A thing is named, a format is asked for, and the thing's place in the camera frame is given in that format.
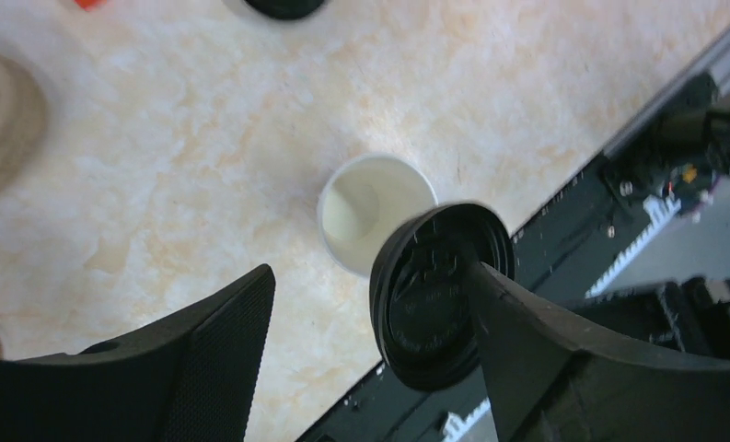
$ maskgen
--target screw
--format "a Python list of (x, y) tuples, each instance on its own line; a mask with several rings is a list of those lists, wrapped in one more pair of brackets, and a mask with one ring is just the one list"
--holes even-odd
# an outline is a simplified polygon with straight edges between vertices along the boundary
[(632, 194), (632, 182), (623, 181), (620, 183), (620, 193), (622, 196), (629, 196)]

